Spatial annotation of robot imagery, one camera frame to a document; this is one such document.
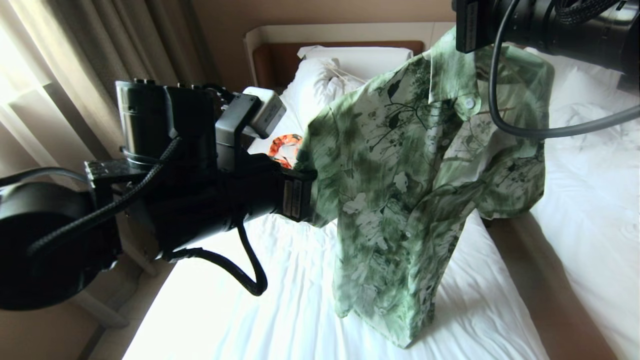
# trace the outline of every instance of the shirt collar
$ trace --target shirt collar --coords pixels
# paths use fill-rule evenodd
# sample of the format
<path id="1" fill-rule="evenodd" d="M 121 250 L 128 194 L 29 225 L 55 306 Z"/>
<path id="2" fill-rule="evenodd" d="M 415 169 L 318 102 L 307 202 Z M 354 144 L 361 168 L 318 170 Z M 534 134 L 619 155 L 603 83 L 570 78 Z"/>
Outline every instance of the shirt collar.
<path id="1" fill-rule="evenodd" d="M 431 47 L 429 103 L 478 94 L 474 53 L 456 50 L 456 28 Z"/>

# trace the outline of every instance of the label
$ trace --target label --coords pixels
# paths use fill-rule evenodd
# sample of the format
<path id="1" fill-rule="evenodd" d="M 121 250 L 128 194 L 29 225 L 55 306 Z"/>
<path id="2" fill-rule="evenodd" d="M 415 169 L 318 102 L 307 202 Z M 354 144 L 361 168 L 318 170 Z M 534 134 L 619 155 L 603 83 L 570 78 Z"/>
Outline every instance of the label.
<path id="1" fill-rule="evenodd" d="M 291 215 L 300 218 L 300 208 L 302 206 L 302 181 L 293 181 L 293 200 L 291 202 Z"/>
<path id="2" fill-rule="evenodd" d="M 478 3 L 469 3 L 467 5 L 467 38 L 465 39 L 465 51 L 473 51 L 476 48 L 478 20 Z"/>
<path id="3" fill-rule="evenodd" d="M 291 192 L 293 183 L 291 180 L 284 182 L 284 196 L 282 197 L 282 214 L 286 217 L 291 216 Z"/>

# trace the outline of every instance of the short-sleeved shirt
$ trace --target short-sleeved shirt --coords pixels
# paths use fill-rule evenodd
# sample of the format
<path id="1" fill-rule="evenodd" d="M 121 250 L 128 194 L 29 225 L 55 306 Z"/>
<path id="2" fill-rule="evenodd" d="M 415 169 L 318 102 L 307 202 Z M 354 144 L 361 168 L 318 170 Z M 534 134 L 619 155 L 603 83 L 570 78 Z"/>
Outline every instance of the short-sleeved shirt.
<path id="1" fill-rule="evenodd" d="M 339 316 L 355 311 L 399 347 L 434 317 L 436 289 L 466 217 L 512 217 L 540 199 L 543 143 L 508 135 L 488 108 L 492 48 L 462 54 L 455 29 L 431 50 L 327 106 L 299 170 L 317 170 L 312 222 L 338 221 Z M 505 47 L 498 105 L 510 124 L 548 127 L 553 68 Z"/>

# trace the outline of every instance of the wall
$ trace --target wall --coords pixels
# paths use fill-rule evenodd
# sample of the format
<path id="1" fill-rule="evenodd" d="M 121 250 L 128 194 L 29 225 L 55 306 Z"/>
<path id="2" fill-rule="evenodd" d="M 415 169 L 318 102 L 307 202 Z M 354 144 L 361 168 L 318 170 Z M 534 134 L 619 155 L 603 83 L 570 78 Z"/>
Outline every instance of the wall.
<path id="1" fill-rule="evenodd" d="M 455 21 L 450 0 L 192 0 L 223 84 L 250 84 L 244 34 L 258 26 Z"/>
<path id="2" fill-rule="evenodd" d="M 91 315 L 69 302 L 35 311 L 0 310 L 0 359 L 75 360 L 97 328 Z"/>

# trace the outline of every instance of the bed frame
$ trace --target bed frame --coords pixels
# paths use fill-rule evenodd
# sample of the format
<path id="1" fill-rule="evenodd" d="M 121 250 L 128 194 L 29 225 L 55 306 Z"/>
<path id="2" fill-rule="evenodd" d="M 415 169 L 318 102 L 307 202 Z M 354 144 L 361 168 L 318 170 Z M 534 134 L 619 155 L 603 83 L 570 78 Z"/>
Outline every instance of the bed frame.
<path id="1" fill-rule="evenodd" d="M 407 47 L 428 50 L 453 22 L 261 26 L 244 45 L 255 86 L 281 90 L 293 79 L 301 46 Z M 530 213 L 485 222 L 551 360 L 615 359 L 575 296 L 561 261 Z"/>

